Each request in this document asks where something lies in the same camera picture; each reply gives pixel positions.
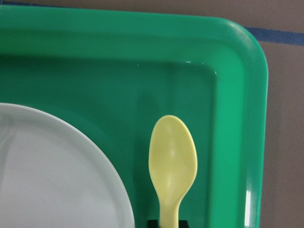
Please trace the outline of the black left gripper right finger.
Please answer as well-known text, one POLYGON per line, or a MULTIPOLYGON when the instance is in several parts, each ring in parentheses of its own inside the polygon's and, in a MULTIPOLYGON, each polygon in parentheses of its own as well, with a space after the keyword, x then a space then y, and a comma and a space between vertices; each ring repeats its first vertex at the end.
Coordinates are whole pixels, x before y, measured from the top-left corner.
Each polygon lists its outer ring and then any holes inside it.
POLYGON ((179 220, 178 228, 190 228, 187 220, 179 220))

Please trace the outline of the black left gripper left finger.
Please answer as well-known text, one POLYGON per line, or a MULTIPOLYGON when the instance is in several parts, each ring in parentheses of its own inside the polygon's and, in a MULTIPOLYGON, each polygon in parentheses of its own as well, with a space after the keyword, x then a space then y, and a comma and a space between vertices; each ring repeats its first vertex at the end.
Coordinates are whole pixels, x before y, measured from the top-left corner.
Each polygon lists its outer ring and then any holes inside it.
POLYGON ((147 221, 147 228, 159 228, 159 222, 156 219, 150 219, 147 221))

